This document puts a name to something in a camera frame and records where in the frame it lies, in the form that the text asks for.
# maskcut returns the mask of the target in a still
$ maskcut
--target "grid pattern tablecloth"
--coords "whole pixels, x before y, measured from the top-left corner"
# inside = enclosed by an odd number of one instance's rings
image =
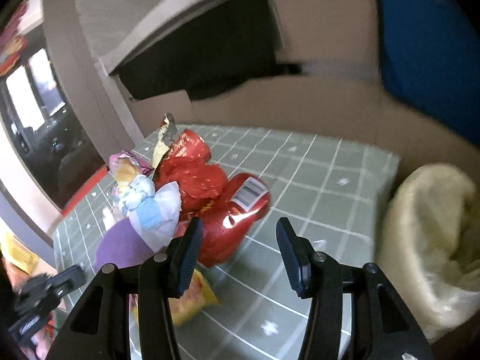
[[[201,135],[213,163],[229,178],[259,176],[272,194],[271,209],[252,226],[227,262],[201,268],[221,305],[202,310],[176,328],[182,357],[215,359],[296,359],[310,308],[297,298],[285,273],[275,224],[287,216],[299,235],[340,263],[362,266],[374,257],[375,228],[385,206],[398,159],[368,145],[263,128],[179,126]],[[157,133],[135,152],[150,160]],[[95,250],[105,234],[102,210],[111,208],[107,174],[54,235],[59,271],[80,263],[90,281]],[[69,295],[69,310],[85,288]],[[351,330],[350,296],[344,295],[341,347]],[[138,329],[130,318],[132,359],[140,359]]]

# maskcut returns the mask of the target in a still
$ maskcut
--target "yellow wrapper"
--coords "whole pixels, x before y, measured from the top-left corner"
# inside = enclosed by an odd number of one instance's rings
[[[175,326],[179,326],[188,321],[203,307],[210,304],[220,304],[217,297],[208,285],[203,275],[198,271],[193,271],[190,287],[185,291],[180,299],[169,299],[172,321]],[[138,306],[133,307],[133,315],[138,326]]]

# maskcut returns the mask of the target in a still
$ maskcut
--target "red package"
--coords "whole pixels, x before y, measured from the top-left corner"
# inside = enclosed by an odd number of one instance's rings
[[[268,187],[255,176],[240,173],[230,180],[220,196],[196,212],[203,221],[203,242],[198,261],[211,267],[231,256],[251,225],[268,212]],[[180,222],[175,237],[185,233],[189,221]]]
[[[165,160],[173,157],[200,158],[203,162],[208,162],[210,160],[210,149],[203,142],[202,137],[191,130],[184,130],[172,143]]]
[[[178,183],[183,216],[218,197],[227,183],[222,168],[206,164],[201,158],[173,157],[163,160],[157,172],[159,178],[154,181],[156,191],[171,181]]]

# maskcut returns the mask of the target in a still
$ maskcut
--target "barcode label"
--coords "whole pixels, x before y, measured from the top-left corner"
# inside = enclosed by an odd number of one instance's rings
[[[264,183],[255,177],[249,177],[241,187],[238,188],[230,201],[238,204],[248,212],[267,192],[268,189]]]

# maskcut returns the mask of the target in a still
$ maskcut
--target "black cloth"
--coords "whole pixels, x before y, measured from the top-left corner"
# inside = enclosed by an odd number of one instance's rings
[[[159,40],[118,74],[137,100],[182,89],[200,100],[279,74],[277,40],[268,0],[230,0]]]

